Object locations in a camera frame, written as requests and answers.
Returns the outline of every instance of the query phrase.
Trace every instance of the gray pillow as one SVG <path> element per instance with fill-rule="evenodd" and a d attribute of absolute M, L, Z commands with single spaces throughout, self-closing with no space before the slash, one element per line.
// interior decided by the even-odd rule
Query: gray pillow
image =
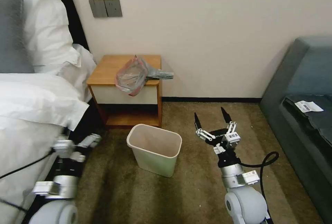
<path fill-rule="evenodd" d="M 24 45 L 23 0 L 0 0 L 0 73 L 34 73 Z"/>

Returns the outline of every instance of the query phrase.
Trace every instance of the white bed sheet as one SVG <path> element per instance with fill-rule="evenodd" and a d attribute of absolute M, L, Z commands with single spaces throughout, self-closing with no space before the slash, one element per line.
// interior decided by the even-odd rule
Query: white bed sheet
<path fill-rule="evenodd" d="M 82 101 L 89 102 L 92 98 L 86 81 L 96 67 L 93 55 L 79 44 L 73 44 L 79 52 L 79 64 L 74 66 L 69 62 L 46 66 L 35 66 L 36 73 L 47 73 L 60 76 L 72 84 L 82 95 Z"/>

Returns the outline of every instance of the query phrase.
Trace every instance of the sofa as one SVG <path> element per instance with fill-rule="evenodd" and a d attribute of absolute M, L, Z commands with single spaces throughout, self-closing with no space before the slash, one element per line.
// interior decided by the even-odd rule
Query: sofa
<path fill-rule="evenodd" d="M 297 38 L 260 103 L 296 174 L 325 223 L 332 223 L 332 36 Z M 303 113 L 298 101 L 323 111 Z"/>

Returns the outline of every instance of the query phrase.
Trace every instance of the trash can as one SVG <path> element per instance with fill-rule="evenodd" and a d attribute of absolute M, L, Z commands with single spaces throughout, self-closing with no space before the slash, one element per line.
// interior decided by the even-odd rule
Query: trash can
<path fill-rule="evenodd" d="M 174 173 L 181 144 L 179 134 L 145 124 L 135 125 L 127 136 L 138 166 L 165 177 Z"/>

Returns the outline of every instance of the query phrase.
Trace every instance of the black baseboard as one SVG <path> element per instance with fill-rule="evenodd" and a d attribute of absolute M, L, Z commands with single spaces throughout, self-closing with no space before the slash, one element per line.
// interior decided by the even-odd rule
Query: black baseboard
<path fill-rule="evenodd" d="M 163 102 L 232 102 L 259 103 L 262 98 L 191 98 L 191 97 L 162 97 Z"/>

